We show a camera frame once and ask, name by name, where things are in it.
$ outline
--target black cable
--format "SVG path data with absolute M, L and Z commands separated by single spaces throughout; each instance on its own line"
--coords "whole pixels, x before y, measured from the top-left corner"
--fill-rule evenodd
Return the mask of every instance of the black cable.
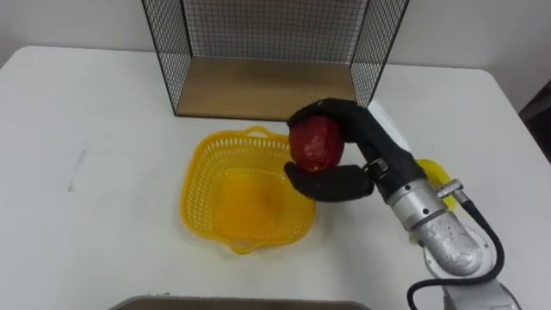
M 490 224 L 484 219 L 484 216 L 480 211 L 474 206 L 474 203 L 470 200 L 467 200 L 461 204 L 463 209 L 467 211 L 469 215 L 476 221 L 476 223 L 488 234 L 490 240 L 493 242 L 493 245 L 496 248 L 496 263 L 493 266 L 492 270 L 486 273 L 483 276 L 477 276 L 474 278 L 465 278 L 465 279 L 430 279 L 423 280 L 416 283 L 413 283 L 411 287 L 407 290 L 407 305 L 411 310 L 418 310 L 415 306 L 415 301 L 413 300 L 413 295 L 415 292 L 421 288 L 427 288 L 431 286 L 463 286 L 463 285 L 474 285 L 481 284 L 484 282 L 489 282 L 495 279 L 505 264 L 505 251 L 501 241 L 499 240 L 498 235 L 492 230 Z

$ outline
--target robotic arm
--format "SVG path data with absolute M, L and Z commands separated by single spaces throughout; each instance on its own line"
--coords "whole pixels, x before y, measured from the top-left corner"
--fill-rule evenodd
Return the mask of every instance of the robotic arm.
M 324 99 L 307 105 L 288 120 L 289 127 L 312 115 L 337 121 L 346 142 L 356 143 L 367 163 L 309 172 L 294 163 L 285 172 L 301 194 L 319 202 L 344 202 L 370 195 L 376 186 L 402 226 L 424 248 L 424 260 L 435 279 L 414 283 L 407 302 L 417 310 L 414 293 L 442 286 L 446 309 L 520 309 L 513 295 L 497 280 L 505 254 L 496 233 L 454 180 L 434 190 L 413 156 L 400 148 L 366 109 L 356 102 Z M 484 229 L 489 244 L 450 213 L 443 198 L 452 195 Z

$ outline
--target black glove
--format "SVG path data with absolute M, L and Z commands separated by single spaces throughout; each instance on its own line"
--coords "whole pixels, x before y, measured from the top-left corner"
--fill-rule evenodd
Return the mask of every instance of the black glove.
M 319 171 L 302 170 L 285 164 L 293 187 L 318 202 L 345 202 L 371 195 L 374 183 L 387 199 L 401 186 L 425 177 L 413 156 L 400 148 L 371 113 L 356 102 L 327 98 L 298 110 L 288 119 L 289 128 L 313 115 L 335 120 L 348 143 L 356 143 L 365 157 L 364 168 L 344 165 Z

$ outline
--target yellow plastic basket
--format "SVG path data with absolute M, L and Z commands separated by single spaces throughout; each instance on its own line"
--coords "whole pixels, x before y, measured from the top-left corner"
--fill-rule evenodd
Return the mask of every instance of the yellow plastic basket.
M 285 176 L 290 160 L 288 137 L 264 127 L 206 137 L 183 185 L 183 222 L 238 254 L 299 240 L 312 227 L 315 207 Z

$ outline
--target white wall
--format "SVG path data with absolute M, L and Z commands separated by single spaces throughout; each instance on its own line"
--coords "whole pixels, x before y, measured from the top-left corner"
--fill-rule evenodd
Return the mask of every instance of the white wall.
M 481 68 L 519 110 L 551 79 L 550 0 L 411 0 L 390 62 Z M 0 0 L 0 64 L 42 44 L 152 50 L 140 0 Z

